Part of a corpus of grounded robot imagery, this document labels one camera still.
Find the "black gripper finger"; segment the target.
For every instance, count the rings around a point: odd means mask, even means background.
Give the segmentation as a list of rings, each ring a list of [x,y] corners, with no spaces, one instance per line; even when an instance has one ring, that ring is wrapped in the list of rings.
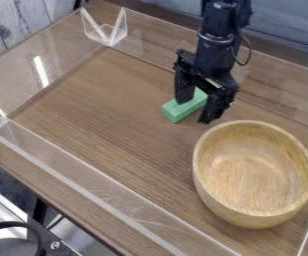
[[[195,90],[194,76],[181,69],[175,70],[174,90],[178,104],[183,104],[193,99]]]
[[[198,122],[209,124],[220,119],[225,110],[230,108],[236,98],[234,92],[213,92],[208,95],[206,104],[202,109]]]

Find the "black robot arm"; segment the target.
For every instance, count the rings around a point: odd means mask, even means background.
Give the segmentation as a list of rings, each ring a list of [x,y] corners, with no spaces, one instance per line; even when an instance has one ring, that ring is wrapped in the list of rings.
[[[200,89],[206,95],[206,103],[198,122],[209,124],[220,119],[230,108],[240,91],[240,84],[232,75],[234,65],[246,66],[238,58],[241,44],[252,49],[242,29],[252,18],[252,0],[206,0],[202,21],[197,30],[194,52],[179,48],[174,62],[174,98],[185,104]]]

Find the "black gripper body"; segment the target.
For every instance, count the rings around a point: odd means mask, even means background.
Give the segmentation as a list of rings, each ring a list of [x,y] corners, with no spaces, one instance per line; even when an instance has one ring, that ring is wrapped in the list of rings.
[[[179,48],[175,52],[174,72],[181,69],[194,76],[195,89],[208,95],[213,92],[234,92],[240,85],[232,75],[240,50],[240,34],[226,37],[198,35],[197,50],[194,52]]]

